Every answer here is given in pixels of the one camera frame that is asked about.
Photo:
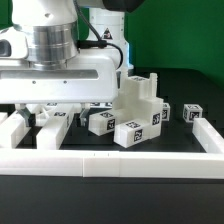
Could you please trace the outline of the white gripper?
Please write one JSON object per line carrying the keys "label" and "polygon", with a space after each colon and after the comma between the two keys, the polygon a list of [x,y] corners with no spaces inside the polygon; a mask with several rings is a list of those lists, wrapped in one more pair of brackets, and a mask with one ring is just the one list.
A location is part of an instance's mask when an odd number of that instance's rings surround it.
{"label": "white gripper", "polygon": [[[71,26],[19,27],[0,31],[0,104],[82,103],[80,127],[91,102],[111,102],[118,95],[115,49],[81,49]],[[17,109],[27,127],[36,116]]]}

